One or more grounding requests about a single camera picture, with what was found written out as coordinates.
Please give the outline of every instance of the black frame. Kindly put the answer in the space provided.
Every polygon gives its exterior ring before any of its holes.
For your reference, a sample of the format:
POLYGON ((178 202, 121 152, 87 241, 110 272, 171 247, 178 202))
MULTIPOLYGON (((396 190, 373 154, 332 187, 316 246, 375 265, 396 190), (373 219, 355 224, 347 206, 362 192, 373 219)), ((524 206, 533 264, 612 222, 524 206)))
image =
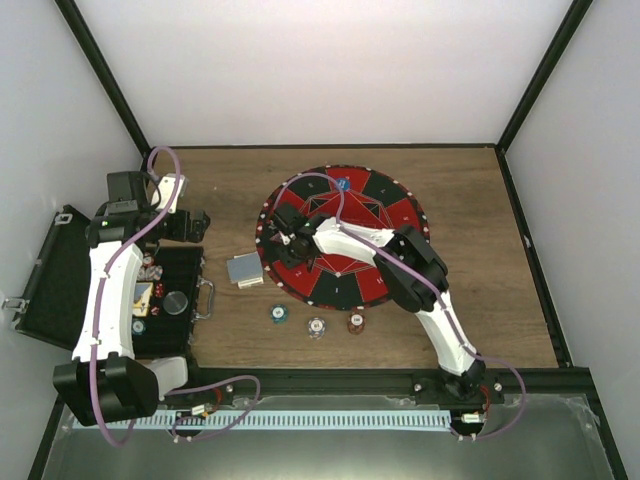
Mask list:
MULTIPOLYGON (((267 145, 267 146, 193 146, 180 148, 465 148, 487 147, 494 148, 498 159, 498 165, 505 182, 505 188, 511 202, 515 220, 520 232, 523 248, 526 253, 531 274, 538 294, 540 305, 549 330, 551 342, 555 351, 559 368, 556 369, 520 369, 530 393, 547 394, 583 394, 589 403, 591 410, 599 417, 598 431, 606 450, 606 454, 617 479, 627 478, 622 460, 618 453, 604 410, 595 389, 591 373, 587 368, 575 367, 564 338, 560 322, 558 320, 553 301, 551 299, 544 274, 538 259, 527 221, 518 199, 516 188, 513 184, 509 166, 505 154, 522 127, 528 113, 535 104, 544 85, 551 76, 556 64, 561 58, 565 48, 569 44, 573 34, 579 27, 593 0, 573 0, 564 20, 558 28, 544 57, 542 58, 533 78, 525 90, 517 108, 515 109, 504 133, 497 144, 365 144, 365 145, 267 145)), ((143 165, 151 150, 149 143, 129 108, 126 99, 120 90, 111 70, 100 52, 82 14, 74 0, 55 0, 69 28, 75 35, 87 60, 93 67, 98 79, 102 83, 107 95, 111 99, 114 108, 118 112, 123 124, 127 128, 132 140, 136 144, 143 158, 143 165)), ((438 403, 443 407, 455 409, 465 408, 468 404, 456 403, 449 405, 446 401, 438 399, 437 392, 430 388, 424 388, 415 392, 414 385, 437 384, 439 372, 435 369, 367 369, 367 370, 316 370, 316 369, 212 369, 199 368, 192 356, 189 356, 189 373, 191 381, 203 384, 219 379, 229 378, 233 375, 251 373, 260 378, 264 395, 281 394, 380 394, 380 395, 409 395, 418 403, 438 403)), ((519 386, 508 370, 489 370, 487 379, 496 381, 502 385, 502 394, 519 393, 519 386)), ((252 395, 249 386, 239 384, 234 394, 252 395)), ((45 430, 40 448, 33 463, 30 480, 39 479, 44 472, 48 454, 55 430, 62 415, 63 405, 56 401, 51 418, 45 430)))

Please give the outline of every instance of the metal latch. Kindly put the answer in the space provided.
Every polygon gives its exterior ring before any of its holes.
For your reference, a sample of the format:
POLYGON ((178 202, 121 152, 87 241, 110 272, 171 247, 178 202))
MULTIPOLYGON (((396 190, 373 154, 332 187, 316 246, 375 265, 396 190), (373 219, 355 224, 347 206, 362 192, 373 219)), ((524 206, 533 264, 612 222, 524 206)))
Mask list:
POLYGON ((16 313, 26 313, 27 307, 29 307, 29 300, 17 297, 5 298, 2 302, 3 310, 13 310, 16 313))
POLYGON ((53 219, 53 224, 57 227, 58 225, 68 225, 71 223, 73 219, 73 213, 59 213, 53 219))

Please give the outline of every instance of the white wall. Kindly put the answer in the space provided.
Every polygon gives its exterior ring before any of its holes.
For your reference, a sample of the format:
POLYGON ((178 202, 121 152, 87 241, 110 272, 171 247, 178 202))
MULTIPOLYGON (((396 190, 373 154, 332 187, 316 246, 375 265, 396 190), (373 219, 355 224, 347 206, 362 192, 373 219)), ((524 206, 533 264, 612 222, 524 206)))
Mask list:
POLYGON ((640 478, 640 3, 594 2, 508 160, 563 331, 640 478))
MULTIPOLYGON (((20 295, 56 209, 92 214, 105 174, 140 156, 53 1, 0 2, 0 302, 20 295)), ((26 478, 68 352, 9 330, 0 311, 2 478, 26 478)))
POLYGON ((569 0, 79 0, 149 142, 495 142, 569 0))

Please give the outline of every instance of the metal handle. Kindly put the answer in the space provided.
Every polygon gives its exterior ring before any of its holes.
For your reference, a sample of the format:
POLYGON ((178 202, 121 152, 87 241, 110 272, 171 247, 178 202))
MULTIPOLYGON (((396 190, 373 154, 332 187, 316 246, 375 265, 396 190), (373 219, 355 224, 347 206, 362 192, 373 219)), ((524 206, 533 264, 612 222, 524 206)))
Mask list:
POLYGON ((209 291, 209 300, 207 301, 207 312, 204 314, 195 312, 193 318, 195 320, 206 320, 211 317, 211 313, 213 312, 213 295, 216 293, 216 287, 211 280, 202 277, 198 278, 198 286, 208 286, 211 290, 209 291))

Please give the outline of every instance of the blue poker chip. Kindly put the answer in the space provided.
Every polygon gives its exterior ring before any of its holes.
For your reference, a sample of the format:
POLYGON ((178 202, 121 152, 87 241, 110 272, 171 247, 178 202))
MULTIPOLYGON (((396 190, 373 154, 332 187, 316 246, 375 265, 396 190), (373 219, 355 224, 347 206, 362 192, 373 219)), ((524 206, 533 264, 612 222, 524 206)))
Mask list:
POLYGON ((289 316, 289 309, 284 305, 274 305, 271 307, 271 320, 273 323, 280 324, 287 321, 289 316))
POLYGON ((131 333, 134 335, 142 335, 146 329, 147 326, 144 324, 144 320, 140 320, 139 318, 131 324, 131 333))
POLYGON ((327 324, 323 319, 319 317, 314 317, 311 320, 309 320, 309 323, 308 323, 309 337, 315 340, 318 340, 319 338, 322 338, 326 329, 327 329, 327 324))

